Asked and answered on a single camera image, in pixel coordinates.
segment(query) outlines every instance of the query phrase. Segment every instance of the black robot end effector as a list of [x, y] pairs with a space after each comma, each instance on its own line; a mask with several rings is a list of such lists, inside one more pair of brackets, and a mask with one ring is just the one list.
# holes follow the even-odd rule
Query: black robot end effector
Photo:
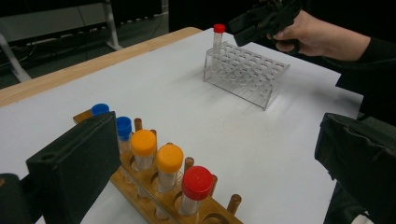
[[[229, 22], [230, 31], [238, 46], [275, 35], [293, 24], [302, 9], [300, 0], [267, 0]], [[295, 53], [298, 41], [291, 40]]]

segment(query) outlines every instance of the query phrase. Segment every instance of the test tube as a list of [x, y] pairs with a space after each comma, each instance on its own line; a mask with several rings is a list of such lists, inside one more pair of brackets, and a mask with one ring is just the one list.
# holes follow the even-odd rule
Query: test tube
[[131, 151], [132, 121], [128, 117], [118, 117], [116, 122], [120, 153]]
[[213, 175], [203, 166], [192, 166], [183, 175], [181, 182], [181, 203], [178, 212], [182, 216], [192, 216], [201, 208], [202, 200], [210, 193]]
[[[156, 155], [158, 167], [158, 192], [164, 193], [175, 187], [177, 172], [183, 162], [183, 151], [180, 147], [168, 143], [161, 147]], [[159, 219], [166, 219], [168, 215], [157, 206], [155, 216]]]
[[213, 31], [214, 31], [214, 38], [213, 38], [211, 69], [213, 72], [217, 72], [219, 70], [219, 65], [220, 65], [221, 39], [225, 31], [225, 25], [215, 24], [213, 26]]
[[97, 104], [91, 108], [91, 113], [93, 116], [100, 115], [110, 111], [110, 107], [107, 104]]
[[[131, 150], [134, 154], [133, 169], [136, 171], [144, 171], [152, 166], [153, 154], [157, 150], [157, 138], [155, 134], [149, 130], [138, 130], [131, 136]], [[146, 198], [147, 193], [138, 188], [137, 195]]]

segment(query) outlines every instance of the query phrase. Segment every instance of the blue cap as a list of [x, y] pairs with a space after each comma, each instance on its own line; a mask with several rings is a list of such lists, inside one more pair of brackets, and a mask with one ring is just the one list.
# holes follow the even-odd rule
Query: blue cap
[[117, 118], [117, 133], [121, 140], [128, 140], [132, 132], [132, 121], [127, 117]]
[[91, 108], [91, 113], [93, 116], [100, 115], [106, 112], [109, 112], [110, 108], [106, 104], [97, 104]]

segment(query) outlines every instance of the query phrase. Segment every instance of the orange cap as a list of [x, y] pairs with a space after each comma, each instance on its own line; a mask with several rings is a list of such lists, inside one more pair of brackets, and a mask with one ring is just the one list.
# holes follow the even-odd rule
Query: orange cap
[[173, 144], [166, 144], [157, 152], [157, 167], [164, 173], [177, 172], [183, 163], [183, 151]]
[[157, 137], [152, 131], [141, 129], [131, 136], [132, 152], [139, 157], [147, 157], [154, 153], [157, 147]]

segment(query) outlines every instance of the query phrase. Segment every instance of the human hand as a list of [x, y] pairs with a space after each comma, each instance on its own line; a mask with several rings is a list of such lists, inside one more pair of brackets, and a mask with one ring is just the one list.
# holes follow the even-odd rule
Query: human hand
[[325, 56], [342, 61], [357, 61], [367, 48], [370, 37], [318, 20], [301, 10], [294, 23], [272, 36], [280, 51], [292, 51], [286, 40], [297, 39], [299, 53]]

